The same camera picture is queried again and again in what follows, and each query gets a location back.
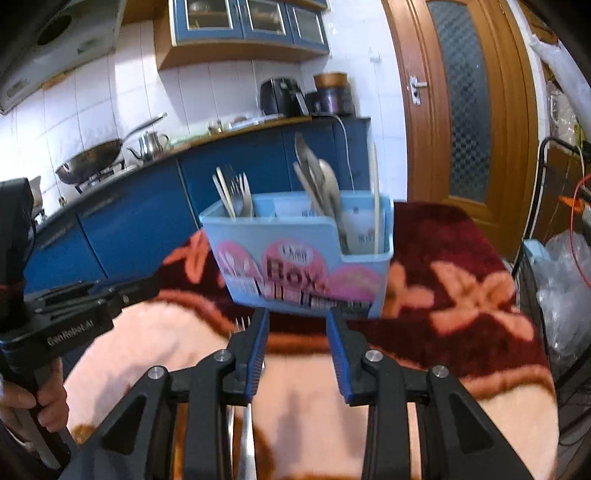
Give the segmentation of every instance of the bolt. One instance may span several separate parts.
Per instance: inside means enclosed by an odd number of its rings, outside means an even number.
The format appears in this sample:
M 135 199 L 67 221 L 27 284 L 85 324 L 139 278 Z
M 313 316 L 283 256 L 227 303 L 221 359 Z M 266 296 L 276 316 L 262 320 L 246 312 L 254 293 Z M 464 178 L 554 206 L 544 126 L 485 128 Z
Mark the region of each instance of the bolt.
M 232 354 L 228 350 L 218 350 L 213 354 L 216 362 L 227 362 L 232 358 Z
M 365 352 L 365 358 L 370 362 L 379 362 L 382 358 L 384 358 L 384 354 L 379 350 L 368 350 Z
M 148 370 L 148 377 L 152 380 L 158 380 L 164 376 L 166 370 L 164 367 L 152 367 Z
M 436 367 L 433 367 L 433 374 L 437 378 L 446 378 L 449 375 L 449 370 L 443 365 L 437 365 Z

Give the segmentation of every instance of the kettle spout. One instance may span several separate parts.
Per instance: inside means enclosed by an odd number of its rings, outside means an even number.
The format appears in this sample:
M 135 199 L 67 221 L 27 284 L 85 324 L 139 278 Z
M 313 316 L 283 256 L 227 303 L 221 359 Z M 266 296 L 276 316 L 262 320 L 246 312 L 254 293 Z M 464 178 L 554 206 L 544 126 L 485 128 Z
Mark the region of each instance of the kettle spout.
M 138 160 L 142 160 L 141 155 L 138 154 L 133 148 L 127 147 L 127 150 L 129 150 L 135 158 L 137 158 Z

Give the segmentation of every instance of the utensil holder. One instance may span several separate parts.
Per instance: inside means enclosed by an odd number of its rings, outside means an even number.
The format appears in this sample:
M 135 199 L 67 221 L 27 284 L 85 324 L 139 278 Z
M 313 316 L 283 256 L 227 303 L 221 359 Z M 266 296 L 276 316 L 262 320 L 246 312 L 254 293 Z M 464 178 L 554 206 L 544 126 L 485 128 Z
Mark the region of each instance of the utensil holder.
M 380 197 L 374 255 L 374 196 L 342 192 L 351 255 L 340 250 L 334 219 L 317 216 L 304 192 L 253 195 L 254 218 L 232 220 L 221 200 L 199 219 L 234 302 L 274 312 L 378 317 L 394 254 L 394 204 Z

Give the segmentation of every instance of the teapot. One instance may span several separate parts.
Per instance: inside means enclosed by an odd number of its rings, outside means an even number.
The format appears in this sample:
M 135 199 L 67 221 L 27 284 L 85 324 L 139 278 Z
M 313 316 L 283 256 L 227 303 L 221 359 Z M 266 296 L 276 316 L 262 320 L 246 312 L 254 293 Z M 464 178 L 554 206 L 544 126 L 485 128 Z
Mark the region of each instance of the teapot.
M 160 143 L 160 136 L 166 139 L 164 145 Z M 128 147 L 127 150 L 129 150 L 138 160 L 147 163 L 152 160 L 158 160 L 164 154 L 169 143 L 170 139 L 168 135 L 159 135 L 156 132 L 146 132 L 139 138 L 139 153 L 131 147 Z

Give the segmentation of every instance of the wooden bowl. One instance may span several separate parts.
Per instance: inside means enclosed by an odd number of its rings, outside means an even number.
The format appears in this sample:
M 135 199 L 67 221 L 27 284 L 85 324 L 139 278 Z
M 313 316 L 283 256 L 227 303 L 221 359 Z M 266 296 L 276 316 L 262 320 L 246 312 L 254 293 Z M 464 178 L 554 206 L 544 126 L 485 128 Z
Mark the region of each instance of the wooden bowl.
M 314 75 L 316 89 L 331 87 L 348 87 L 347 74 L 343 72 L 329 72 Z

